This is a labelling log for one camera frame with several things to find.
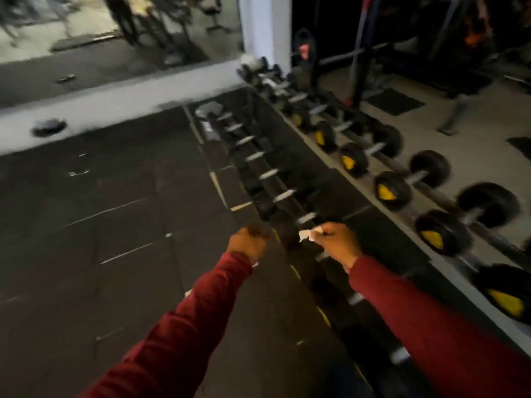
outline dumbbell rack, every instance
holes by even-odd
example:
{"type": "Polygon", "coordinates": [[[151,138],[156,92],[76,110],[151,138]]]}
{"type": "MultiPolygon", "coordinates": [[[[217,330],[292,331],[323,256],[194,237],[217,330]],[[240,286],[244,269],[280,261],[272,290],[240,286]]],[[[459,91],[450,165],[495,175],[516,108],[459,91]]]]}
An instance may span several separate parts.
{"type": "MultiPolygon", "coordinates": [[[[279,114],[281,114],[284,117],[284,120],[286,122],[291,123],[290,118],[286,117],[282,113],[282,111],[279,111],[277,106],[274,103],[271,103],[267,98],[265,98],[260,93],[260,91],[258,89],[256,89],[254,86],[249,86],[249,88],[253,91],[253,94],[258,95],[261,99],[263,99],[269,105],[271,105],[273,109],[275,109],[277,112],[279,112],[279,114]]],[[[290,94],[295,94],[296,91],[290,90],[289,93],[290,94]]],[[[308,107],[308,109],[311,109],[311,108],[315,107],[315,104],[313,102],[308,103],[308,100],[306,100],[306,99],[302,99],[302,100],[298,101],[298,103],[305,104],[308,107]]],[[[334,106],[336,108],[340,108],[339,107],[340,106],[340,102],[336,101],[336,103],[334,103],[331,106],[334,106]]],[[[345,108],[342,108],[342,109],[343,110],[350,110],[348,107],[345,107],[345,108]]],[[[331,115],[329,115],[329,114],[327,114],[325,112],[319,113],[316,116],[318,116],[318,117],[320,117],[320,119],[328,122],[328,124],[330,124],[332,127],[339,126],[339,125],[342,124],[340,122],[340,120],[336,119],[335,117],[332,117],[331,115]]],[[[370,142],[368,142],[367,140],[363,139],[361,136],[357,135],[356,133],[354,133],[350,129],[343,130],[342,134],[346,138],[348,138],[349,140],[353,141],[354,143],[356,143],[357,145],[359,145],[362,148],[369,148],[369,147],[372,146],[372,144],[370,142]]],[[[308,135],[306,135],[306,137],[312,139],[312,142],[315,143],[315,140],[313,139],[313,137],[309,137],[308,135]]],[[[342,163],[340,161],[339,154],[337,154],[337,153],[327,153],[327,154],[333,160],[335,160],[340,167],[343,167],[342,163]]],[[[403,167],[400,163],[398,163],[394,159],[391,159],[391,158],[385,156],[382,153],[375,153],[373,156],[376,159],[378,159],[380,162],[382,162],[386,167],[388,167],[389,169],[391,169],[391,170],[393,170],[393,171],[395,171],[397,173],[403,173],[404,175],[410,174],[408,169],[403,167]]],[[[363,184],[364,187],[368,188],[371,191],[371,193],[373,193],[373,190],[374,190],[374,177],[373,177],[373,175],[368,173],[367,175],[364,175],[361,178],[359,178],[357,180],[357,183],[358,184],[363,184]]],[[[426,196],[429,200],[433,201],[437,206],[441,207],[442,209],[444,209],[446,211],[449,211],[449,212],[455,212],[455,213],[459,212],[459,208],[457,207],[457,205],[452,200],[450,200],[446,195],[444,195],[443,193],[441,193],[441,192],[439,192],[439,191],[437,191],[435,189],[432,189],[431,187],[429,187],[428,185],[426,185],[426,184],[424,184],[422,182],[419,182],[419,183],[415,184],[415,188],[420,193],[422,193],[424,196],[426,196]]],[[[415,212],[411,208],[411,206],[408,206],[404,210],[402,210],[400,213],[398,213],[397,215],[402,219],[403,222],[405,222],[408,225],[409,228],[411,228],[411,227],[413,227],[414,219],[416,217],[418,217],[418,212],[415,212]]],[[[498,250],[500,253],[502,253],[503,255],[508,257],[515,264],[520,265],[522,268],[524,268],[524,269],[526,269],[528,271],[531,270],[531,260],[530,260],[530,258],[527,255],[525,255],[525,253],[521,249],[519,249],[518,247],[516,247],[513,244],[511,244],[508,240],[506,240],[505,238],[503,238],[500,235],[496,234],[491,229],[488,229],[487,227],[484,227],[483,225],[481,225],[478,222],[475,222],[474,224],[470,225],[469,228],[470,228],[470,230],[473,233],[475,233],[481,239],[485,240],[489,245],[491,245],[496,250],[498,250]]],[[[484,263],[479,257],[473,255],[472,253],[467,253],[467,254],[461,255],[459,257],[453,257],[453,258],[444,257],[444,259],[445,259],[445,261],[447,261],[450,264],[452,264],[458,270],[459,273],[461,273],[461,274],[464,273],[465,277],[469,277],[480,266],[486,265],[486,263],[484,263]]],[[[521,323],[517,323],[516,321],[512,321],[512,322],[516,325],[516,328],[519,330],[519,331],[516,331],[517,333],[520,333],[520,334],[523,333],[524,335],[526,335],[526,336],[524,336],[524,339],[526,340],[525,343],[528,344],[528,342],[529,342],[528,338],[531,337],[531,328],[529,326],[527,326],[527,325],[524,325],[524,324],[521,324],[521,323]]],[[[509,335],[509,336],[515,342],[517,342],[514,337],[512,337],[511,335],[509,335]]],[[[520,342],[517,342],[517,344],[519,344],[523,348],[523,346],[522,346],[523,342],[522,342],[521,338],[519,340],[520,340],[520,342]]],[[[524,350],[528,354],[531,355],[531,350],[530,349],[524,348],[524,350]]]]}
{"type": "MultiPolygon", "coordinates": [[[[314,219],[316,219],[318,215],[314,212],[306,212],[303,209],[302,205],[294,196],[293,190],[290,190],[283,183],[281,178],[277,175],[278,173],[275,172],[276,168],[269,163],[267,154],[255,145],[256,136],[253,136],[250,132],[246,131],[242,120],[238,120],[234,113],[227,112],[219,117],[210,115],[208,121],[211,128],[219,134],[222,141],[231,150],[231,153],[233,155],[239,155],[239,159],[236,160],[246,162],[249,165],[250,169],[260,179],[265,192],[272,197],[280,210],[285,211],[291,218],[293,218],[294,224],[298,229],[312,229],[316,226],[314,219]]],[[[314,264],[317,267],[320,267],[320,264],[316,261],[314,264]]],[[[327,286],[324,286],[322,281],[318,281],[318,283],[320,283],[319,292],[312,291],[314,292],[314,298],[316,301],[320,300],[319,293],[323,293],[324,289],[326,290],[324,292],[325,294],[332,294],[335,296],[336,300],[344,301],[342,306],[346,307],[350,314],[353,310],[353,305],[356,303],[347,303],[343,294],[328,281],[325,282],[328,284],[327,286]]],[[[324,312],[327,311],[326,307],[322,307],[322,309],[324,312]]],[[[352,347],[349,346],[352,345],[352,343],[345,343],[349,349],[349,353],[353,355],[353,359],[359,368],[363,369],[362,375],[364,379],[374,391],[379,391],[379,383],[382,382],[382,379],[389,376],[390,370],[386,369],[382,372],[380,361],[386,363],[387,366],[391,366],[393,369],[398,369],[397,371],[400,374],[399,377],[401,378],[402,383],[412,383],[413,380],[424,378],[418,369],[415,368],[407,351],[405,351],[401,345],[387,351],[361,326],[357,328],[350,327],[349,334],[347,340],[352,341],[352,343],[358,344],[358,341],[364,341],[364,348],[361,350],[357,349],[355,354],[352,352],[352,347]]],[[[424,386],[424,391],[421,392],[418,390],[418,387],[415,386],[412,387],[412,390],[415,390],[415,396],[430,396],[431,391],[430,393],[425,391],[427,388],[429,387],[424,386]]]]}

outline beige floor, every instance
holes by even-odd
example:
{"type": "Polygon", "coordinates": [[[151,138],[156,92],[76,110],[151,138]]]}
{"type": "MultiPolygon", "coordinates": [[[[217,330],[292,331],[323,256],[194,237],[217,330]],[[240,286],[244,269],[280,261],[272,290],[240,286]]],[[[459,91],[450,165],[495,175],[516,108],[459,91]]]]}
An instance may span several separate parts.
{"type": "MultiPolygon", "coordinates": [[[[116,29],[103,0],[79,0],[79,2],[82,5],[81,10],[69,15],[72,36],[97,34],[116,29]]],[[[149,2],[131,0],[131,4],[133,9],[138,11],[145,9],[149,2]]],[[[237,0],[222,0],[219,21],[233,31],[229,34],[223,31],[207,34],[205,28],[212,25],[211,19],[198,9],[192,9],[190,37],[211,60],[215,61],[233,58],[239,54],[238,43],[242,41],[242,33],[237,0]]],[[[168,17],[165,17],[165,23],[170,32],[180,32],[181,28],[168,17]]],[[[48,56],[50,46],[65,37],[65,29],[61,22],[26,26],[20,28],[19,33],[19,44],[13,47],[8,35],[0,30],[0,64],[48,56]]]]}
{"type": "MultiPolygon", "coordinates": [[[[347,97],[347,71],[340,69],[324,75],[320,87],[333,91],[339,98],[347,97]]],[[[392,78],[391,87],[425,103],[394,117],[362,102],[365,113],[402,132],[405,146],[397,160],[406,165],[420,150],[442,153],[452,164],[453,176],[440,190],[452,199],[462,188],[479,181],[493,181],[506,187],[518,197],[522,212],[498,233],[517,246],[531,237],[531,161],[506,142],[510,137],[531,136],[531,96],[496,80],[474,98],[458,125],[460,133],[448,137],[435,130],[450,113],[452,100],[399,76],[392,78]]],[[[376,173],[379,170],[381,167],[373,168],[376,173]]]]}

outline red sleeve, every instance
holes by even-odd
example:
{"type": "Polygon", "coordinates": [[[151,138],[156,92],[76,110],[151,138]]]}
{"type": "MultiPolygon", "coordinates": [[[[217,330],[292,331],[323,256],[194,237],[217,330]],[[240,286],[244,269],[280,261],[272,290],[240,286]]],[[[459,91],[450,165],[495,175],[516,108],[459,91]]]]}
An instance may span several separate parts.
{"type": "Polygon", "coordinates": [[[216,267],[198,279],[192,293],[81,396],[191,398],[225,333],[236,292],[251,273],[247,258],[224,253],[216,267]]]}
{"type": "Polygon", "coordinates": [[[530,397],[531,360],[393,274],[359,258],[350,285],[381,314],[444,397],[530,397]]]}

